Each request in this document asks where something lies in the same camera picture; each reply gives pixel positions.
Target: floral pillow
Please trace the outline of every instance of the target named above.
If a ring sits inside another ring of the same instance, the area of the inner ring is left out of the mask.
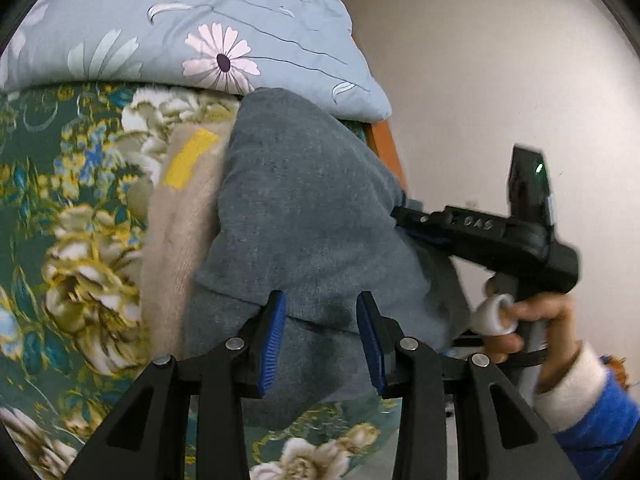
[[[0,88],[87,80],[286,88],[341,119],[391,114],[340,0],[40,0],[0,58]]]

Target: orange object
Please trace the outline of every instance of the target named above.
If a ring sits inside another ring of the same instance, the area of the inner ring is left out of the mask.
[[[391,135],[391,129],[389,129],[389,123],[381,121],[376,124],[366,124],[365,134],[367,145],[376,153],[384,165],[398,177],[400,186],[406,190],[406,179],[402,172],[402,165],[398,158],[398,152],[396,152],[396,145]]]
[[[626,373],[625,361],[626,358],[619,359],[611,355],[605,356],[604,359],[605,365],[613,370],[613,375],[618,384],[627,391],[631,384],[629,384],[629,375]]]

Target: blue gripper pad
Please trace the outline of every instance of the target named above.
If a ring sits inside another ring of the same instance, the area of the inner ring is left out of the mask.
[[[382,396],[386,387],[385,361],[362,294],[358,296],[356,302],[356,322],[358,323],[362,348],[369,367],[371,384],[378,391],[378,394]]]
[[[258,389],[263,396],[273,384],[278,368],[278,354],[282,344],[284,323],[287,319],[287,297],[284,292],[274,290],[269,296],[269,302],[275,302],[275,310],[271,316],[271,325],[267,339],[262,347],[260,380]]]

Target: blue sleeve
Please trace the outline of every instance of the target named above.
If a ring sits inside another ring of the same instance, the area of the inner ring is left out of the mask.
[[[631,436],[639,418],[638,407],[609,370],[596,405],[575,426],[556,433],[556,439],[582,480],[598,480],[622,450],[616,444]]]

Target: green floral fabric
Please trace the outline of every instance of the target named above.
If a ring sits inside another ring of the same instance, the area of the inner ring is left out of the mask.
[[[173,123],[222,106],[206,92],[145,92],[100,83],[0,96],[0,420],[46,480],[63,477],[148,363],[138,273],[152,186],[143,183]],[[147,130],[123,128],[133,107]],[[341,478],[398,420],[398,402],[369,396],[315,406],[285,431],[245,428],[251,476]],[[195,424],[191,414],[187,478]]]

